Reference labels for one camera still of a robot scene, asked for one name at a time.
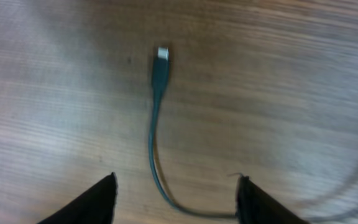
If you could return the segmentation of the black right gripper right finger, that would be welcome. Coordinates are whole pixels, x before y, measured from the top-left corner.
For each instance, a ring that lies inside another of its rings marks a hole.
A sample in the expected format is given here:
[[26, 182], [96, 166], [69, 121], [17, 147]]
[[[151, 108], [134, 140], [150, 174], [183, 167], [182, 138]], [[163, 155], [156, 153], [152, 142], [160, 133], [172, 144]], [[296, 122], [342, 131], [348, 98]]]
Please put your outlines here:
[[240, 224], [309, 224], [255, 185], [248, 176], [237, 181], [236, 215]]

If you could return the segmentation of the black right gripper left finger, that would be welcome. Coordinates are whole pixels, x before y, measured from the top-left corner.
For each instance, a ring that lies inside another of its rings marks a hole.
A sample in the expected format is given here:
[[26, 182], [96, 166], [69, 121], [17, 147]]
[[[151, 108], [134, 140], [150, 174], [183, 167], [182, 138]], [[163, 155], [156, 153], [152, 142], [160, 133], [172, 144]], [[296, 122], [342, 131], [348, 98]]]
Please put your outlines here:
[[112, 224], [117, 197], [114, 172], [39, 224]]

